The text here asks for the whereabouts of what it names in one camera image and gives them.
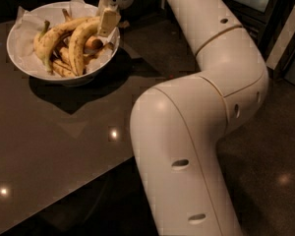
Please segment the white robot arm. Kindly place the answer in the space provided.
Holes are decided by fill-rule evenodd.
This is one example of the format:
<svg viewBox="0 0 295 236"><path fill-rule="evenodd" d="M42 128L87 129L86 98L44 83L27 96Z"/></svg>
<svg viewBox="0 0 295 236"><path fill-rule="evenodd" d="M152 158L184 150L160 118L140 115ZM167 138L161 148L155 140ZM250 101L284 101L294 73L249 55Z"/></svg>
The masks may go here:
<svg viewBox="0 0 295 236"><path fill-rule="evenodd" d="M243 236L216 155L255 115L265 61L222 0L167 0L200 71L146 90L131 142L159 236Z"/></svg>

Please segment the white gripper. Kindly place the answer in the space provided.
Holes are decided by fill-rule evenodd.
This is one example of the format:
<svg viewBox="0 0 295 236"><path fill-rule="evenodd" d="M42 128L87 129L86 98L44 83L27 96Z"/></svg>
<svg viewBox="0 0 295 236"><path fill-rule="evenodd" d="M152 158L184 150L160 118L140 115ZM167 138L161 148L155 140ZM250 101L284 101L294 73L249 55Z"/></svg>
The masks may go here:
<svg viewBox="0 0 295 236"><path fill-rule="evenodd" d="M134 0L99 0L97 13L100 16L97 33L107 37L117 25L119 29L128 28L130 23L128 21L120 22L121 16L118 12L129 8L133 2Z"/></svg>

